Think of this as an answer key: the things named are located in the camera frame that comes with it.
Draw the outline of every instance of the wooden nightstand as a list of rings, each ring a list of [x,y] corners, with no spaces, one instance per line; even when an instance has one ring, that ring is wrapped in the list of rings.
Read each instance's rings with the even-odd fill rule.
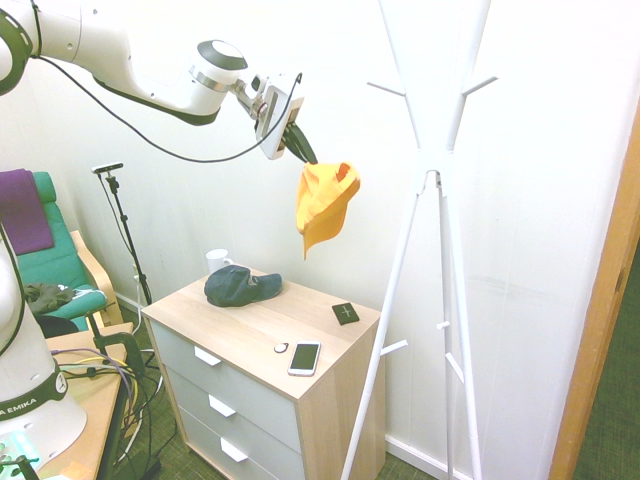
[[[341,326],[331,306],[345,300],[291,282],[275,298],[219,308],[205,281],[143,310],[185,443],[231,479],[339,479],[379,312],[354,305],[360,321]],[[300,340],[322,343],[313,377],[287,374]],[[381,362],[353,480],[384,465],[384,408]]]

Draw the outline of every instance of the yellow hat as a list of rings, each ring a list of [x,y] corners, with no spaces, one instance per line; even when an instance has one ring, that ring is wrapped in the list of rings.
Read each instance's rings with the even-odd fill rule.
[[[305,259],[316,243],[340,233],[347,203],[359,188],[360,176],[349,163],[305,165],[296,204],[296,226],[304,238]]]

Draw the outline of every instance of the baseball cap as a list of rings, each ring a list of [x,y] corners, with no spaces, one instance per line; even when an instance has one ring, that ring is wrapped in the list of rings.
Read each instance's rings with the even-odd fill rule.
[[[241,307],[273,298],[282,290],[278,273],[258,277],[239,265],[228,265],[213,272],[204,285],[207,301],[218,307]]]
[[[360,175],[350,163],[307,163],[298,185],[296,226],[304,239],[304,258],[316,243],[342,230],[347,203],[360,189]]]

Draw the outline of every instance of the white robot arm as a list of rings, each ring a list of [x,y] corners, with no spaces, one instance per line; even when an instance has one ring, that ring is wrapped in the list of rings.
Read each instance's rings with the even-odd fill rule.
[[[175,85],[136,76],[127,31],[113,4],[102,0],[0,0],[0,95],[22,78],[31,56],[78,65],[105,89],[192,125],[212,123],[228,92],[256,121],[256,139],[269,159],[285,147],[316,163],[295,120],[304,97],[288,76],[247,75],[247,62],[221,40],[201,42]]]
[[[255,121],[256,139],[270,159],[285,147],[316,163],[295,119],[304,97],[290,77],[243,79],[247,63],[219,40],[200,43],[190,68],[167,87],[137,77],[126,30],[101,0],[0,0],[0,96],[22,78],[31,57],[49,57],[88,70],[107,90],[192,125],[212,123],[226,94]],[[66,393],[33,315],[21,298],[11,246],[0,238],[0,460],[39,458],[38,469],[65,450],[84,428],[84,411]],[[10,472],[0,468],[0,480]]]

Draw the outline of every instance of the drawer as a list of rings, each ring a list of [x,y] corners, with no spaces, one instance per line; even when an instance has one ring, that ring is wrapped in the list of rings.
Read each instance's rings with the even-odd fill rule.
[[[168,328],[150,323],[162,363],[296,452],[302,451],[292,401]]]
[[[176,402],[280,480],[304,478],[302,456],[167,367]]]
[[[180,418],[182,418],[189,444],[215,466],[224,470],[225,474],[231,475],[235,480],[277,480],[251,458],[234,460],[223,451],[222,438],[183,409],[180,409]]]

